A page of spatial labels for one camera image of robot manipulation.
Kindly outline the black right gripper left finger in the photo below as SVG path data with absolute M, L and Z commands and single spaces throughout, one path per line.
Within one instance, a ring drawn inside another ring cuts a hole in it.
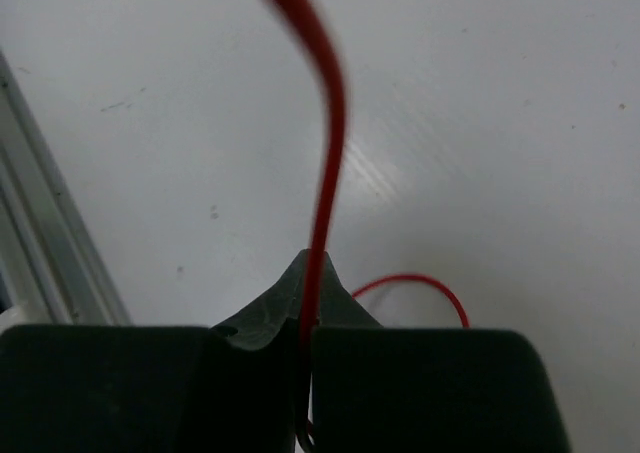
M 297 256 L 212 327 L 26 324 L 1 336 L 5 452 L 298 452 Z

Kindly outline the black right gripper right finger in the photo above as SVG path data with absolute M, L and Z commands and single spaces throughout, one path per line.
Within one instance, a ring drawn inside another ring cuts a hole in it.
M 544 364 L 507 330 L 390 329 L 318 317 L 327 256 L 305 271 L 309 452 L 567 452 Z

